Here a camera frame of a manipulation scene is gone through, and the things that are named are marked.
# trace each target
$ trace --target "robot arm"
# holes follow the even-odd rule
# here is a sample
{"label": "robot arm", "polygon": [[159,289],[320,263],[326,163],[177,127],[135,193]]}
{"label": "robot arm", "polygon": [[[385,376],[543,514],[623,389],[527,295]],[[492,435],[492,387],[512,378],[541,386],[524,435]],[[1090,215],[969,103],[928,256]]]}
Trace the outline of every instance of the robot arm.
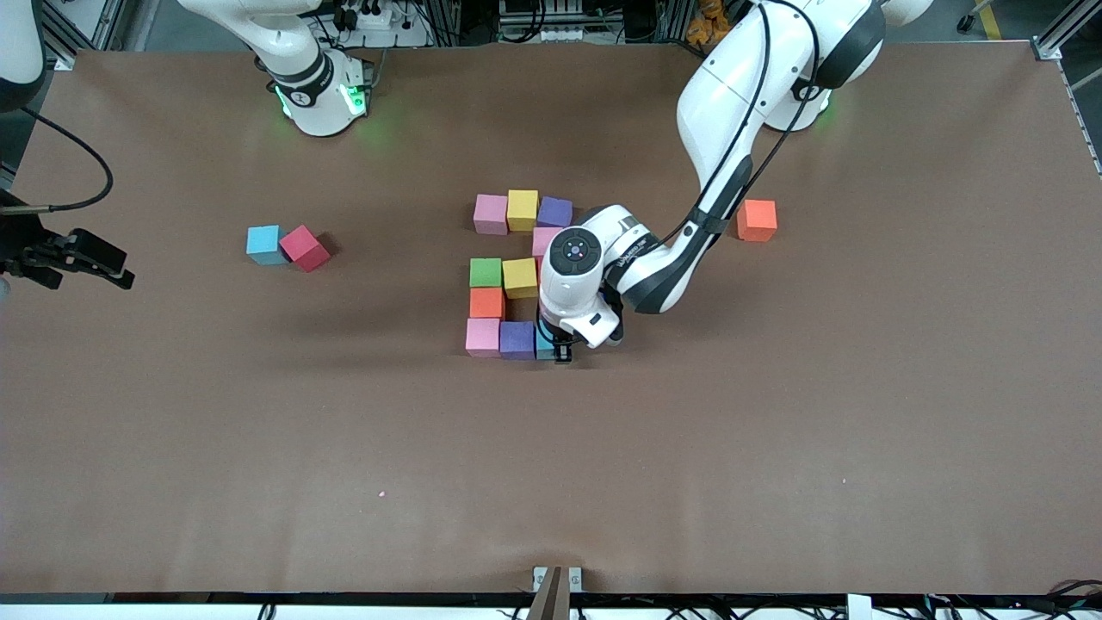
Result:
{"label": "robot arm", "polygon": [[[3,45],[0,112],[25,106],[42,87],[45,55],[40,12],[37,0],[33,3],[31,0],[0,0],[0,44]],[[123,268],[125,251],[82,228],[63,236],[43,227],[37,214],[57,208],[63,207],[28,205],[0,188],[0,273],[28,278],[56,289],[62,282],[61,271],[86,272],[129,289],[134,275]],[[7,282],[0,280],[0,297],[6,292]]]}
{"label": "robot arm", "polygon": [[233,32],[271,75],[283,113],[304,133],[332,135],[367,113],[374,65],[322,51],[296,15],[322,0],[180,0],[188,11]]}
{"label": "robot arm", "polygon": [[41,1],[0,0],[0,112],[25,106],[46,77]]}
{"label": "robot arm", "polygon": [[869,0],[763,0],[678,101],[681,140],[702,189],[671,232],[673,241],[665,244],[624,206],[612,205],[548,246],[539,328],[554,337],[557,358],[568,361],[573,342],[618,344],[622,300],[641,314],[673,306],[752,182],[750,146],[761,126],[784,117],[780,124],[791,129],[806,107],[813,119],[820,104],[808,102],[861,75],[883,37],[883,13]]}

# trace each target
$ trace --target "yellow cube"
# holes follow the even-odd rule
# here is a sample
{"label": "yellow cube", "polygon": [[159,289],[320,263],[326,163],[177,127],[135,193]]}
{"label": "yellow cube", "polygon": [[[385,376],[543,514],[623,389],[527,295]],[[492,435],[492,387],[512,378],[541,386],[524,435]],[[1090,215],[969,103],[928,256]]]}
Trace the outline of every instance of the yellow cube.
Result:
{"label": "yellow cube", "polygon": [[505,295],[509,298],[528,298],[540,294],[534,258],[503,260],[501,273],[505,275]]}
{"label": "yellow cube", "polygon": [[540,202],[540,193],[536,189],[509,189],[509,207],[505,218],[509,229],[527,232],[536,227],[536,209]]}

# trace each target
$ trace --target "green led light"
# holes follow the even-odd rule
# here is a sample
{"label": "green led light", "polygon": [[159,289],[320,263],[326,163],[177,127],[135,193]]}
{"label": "green led light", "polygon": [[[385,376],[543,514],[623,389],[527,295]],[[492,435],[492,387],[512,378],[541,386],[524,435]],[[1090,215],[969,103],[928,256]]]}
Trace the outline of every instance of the green led light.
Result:
{"label": "green led light", "polygon": [[344,95],[345,102],[348,104],[348,111],[353,116],[359,116],[367,110],[367,107],[364,105],[364,95],[359,93],[358,88],[349,88],[342,85],[341,94]]}
{"label": "green led light", "polygon": [[279,86],[276,87],[276,95],[279,96],[279,101],[280,104],[283,105],[283,116],[291,118],[291,110],[288,109],[287,107],[287,97],[283,96],[283,93],[279,89]]}

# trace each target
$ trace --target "orange cube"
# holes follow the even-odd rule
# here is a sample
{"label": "orange cube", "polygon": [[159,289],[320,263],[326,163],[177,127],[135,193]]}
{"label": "orange cube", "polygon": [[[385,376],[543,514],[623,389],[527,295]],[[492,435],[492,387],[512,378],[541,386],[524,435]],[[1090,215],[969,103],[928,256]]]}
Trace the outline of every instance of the orange cube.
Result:
{"label": "orange cube", "polygon": [[504,319],[505,292],[499,286],[471,289],[472,319]]}
{"label": "orange cube", "polygon": [[771,199],[747,199],[735,214],[738,238],[744,241],[767,241],[777,231],[777,203]]}

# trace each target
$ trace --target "blue cube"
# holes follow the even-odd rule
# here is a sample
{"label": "blue cube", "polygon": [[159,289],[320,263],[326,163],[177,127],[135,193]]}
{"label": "blue cube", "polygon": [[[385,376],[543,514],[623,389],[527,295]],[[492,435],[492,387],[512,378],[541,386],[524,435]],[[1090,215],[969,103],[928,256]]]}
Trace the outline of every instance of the blue cube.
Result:
{"label": "blue cube", "polygon": [[543,196],[540,210],[536,214],[536,225],[541,228],[565,228],[574,218],[574,203],[569,199]]}
{"label": "blue cube", "polygon": [[547,336],[551,336],[547,329],[547,326],[541,326],[539,324],[536,325],[536,359],[553,362],[554,345],[551,345],[551,341],[543,336],[544,334],[547,334]]}
{"label": "blue cube", "polygon": [[501,322],[498,351],[504,360],[532,360],[536,326],[531,322]]}
{"label": "blue cube", "polygon": [[245,241],[245,253],[257,264],[287,264],[290,260],[279,247],[282,237],[279,226],[252,226]]}

